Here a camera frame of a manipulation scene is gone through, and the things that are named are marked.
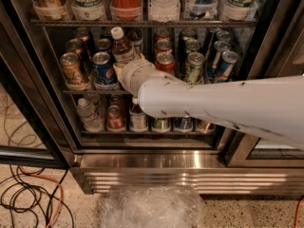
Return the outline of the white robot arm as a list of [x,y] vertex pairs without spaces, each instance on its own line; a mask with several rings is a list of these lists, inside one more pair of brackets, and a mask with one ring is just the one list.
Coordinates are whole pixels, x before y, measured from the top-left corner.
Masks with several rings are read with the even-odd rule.
[[154,118],[189,116],[304,149],[304,76],[189,85],[145,59],[113,65],[123,88]]

